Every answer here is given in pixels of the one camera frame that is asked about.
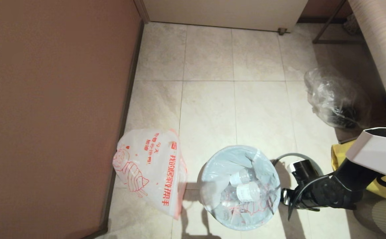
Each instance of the water bottle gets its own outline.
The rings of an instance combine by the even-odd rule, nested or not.
[[[255,170],[252,168],[244,168],[239,172],[230,176],[230,183],[232,186],[248,183],[257,180]]]
[[[221,201],[259,201],[261,189],[259,181],[253,181],[245,184],[240,184],[236,187],[229,185],[224,192],[221,193]]]

